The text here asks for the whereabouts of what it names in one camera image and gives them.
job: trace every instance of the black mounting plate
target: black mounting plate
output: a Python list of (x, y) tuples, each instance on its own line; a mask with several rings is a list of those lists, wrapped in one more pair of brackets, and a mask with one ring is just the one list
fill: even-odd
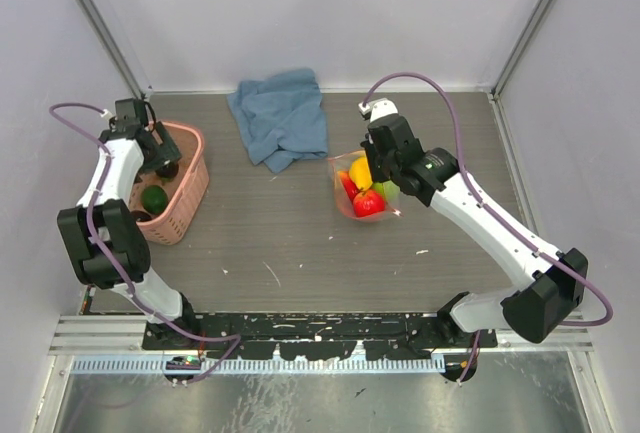
[[(294, 360), (298, 355), (309, 361), (341, 359), (351, 356), (362, 341), (367, 360), (387, 358), (409, 360), (430, 358), (438, 348), (469, 348), (473, 335), (463, 333), (455, 340), (443, 338), (437, 329), (438, 319), (424, 313), (215, 313), (200, 318), (202, 334), (209, 337), (240, 333), (242, 342), (231, 358), (268, 360), (279, 345), (281, 358)], [(484, 332), (482, 348), (498, 345), (495, 333)], [(227, 343), (200, 345), (172, 344), (145, 332), (144, 350), (207, 351), (219, 358)]]

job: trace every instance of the laundry basket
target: laundry basket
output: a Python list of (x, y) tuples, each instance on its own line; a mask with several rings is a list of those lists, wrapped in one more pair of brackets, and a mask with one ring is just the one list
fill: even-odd
[(164, 182), (155, 172), (142, 175), (142, 182), (133, 186), (129, 209), (144, 211), (140, 201), (144, 189), (151, 185), (161, 186), (169, 197), (169, 205), (161, 215), (149, 221), (139, 222), (138, 227), (147, 240), (163, 245), (174, 245), (182, 239), (189, 228), (207, 190), (209, 173), (204, 164), (202, 132), (182, 123), (173, 121), (162, 123), (182, 153), (182, 158), (178, 162), (180, 167), (178, 175), (173, 180), (164, 180)]

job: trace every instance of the blue cloth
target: blue cloth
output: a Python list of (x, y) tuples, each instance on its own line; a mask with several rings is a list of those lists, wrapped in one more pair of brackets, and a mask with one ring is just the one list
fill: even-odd
[(254, 165), (264, 161), (277, 174), (295, 160), (327, 156), (327, 116), (313, 70), (242, 81), (227, 101)]

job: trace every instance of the floor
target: floor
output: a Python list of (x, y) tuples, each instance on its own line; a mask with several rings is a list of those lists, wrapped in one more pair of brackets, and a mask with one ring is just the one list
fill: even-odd
[[(423, 147), (454, 152), (451, 120), (437, 94), (387, 95)], [(328, 94), (330, 154), (358, 149), (366, 132), (362, 95)], [(486, 95), (452, 95), (469, 170), (519, 217)], [(279, 175), (253, 166), (226, 97), (154, 97), (161, 119), (200, 128), (207, 141), (208, 193), (183, 241), (152, 245), (152, 264), (197, 311), (435, 311), (461, 291), (508, 286), (493, 260), (444, 217), (403, 197), (402, 218), (361, 224), (334, 204), (326, 161), (301, 161)], [(93, 311), (132, 311), (98, 291)]]
[(54, 430), (589, 432), (566, 353), (483, 353), (462, 388), (439, 374), (71, 375)]

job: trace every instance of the white wall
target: white wall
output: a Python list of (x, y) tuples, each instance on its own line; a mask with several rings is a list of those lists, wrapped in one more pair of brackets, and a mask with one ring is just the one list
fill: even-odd
[[(58, 317), (80, 303), (56, 214), (75, 205), (97, 160), (47, 107), (130, 95), (75, 0), (0, 0), (0, 31), (0, 429), (22, 432)], [(71, 115), (99, 131), (90, 113)]]
[[(503, 102), (549, 239), (576, 246), (615, 308), (592, 329), (621, 430), (640, 424), (640, 2), (558, 0)], [(587, 296), (587, 314), (601, 314)]]
[(156, 91), (202, 91), (300, 66), (324, 88), (493, 86), (537, 0), (96, 1)]

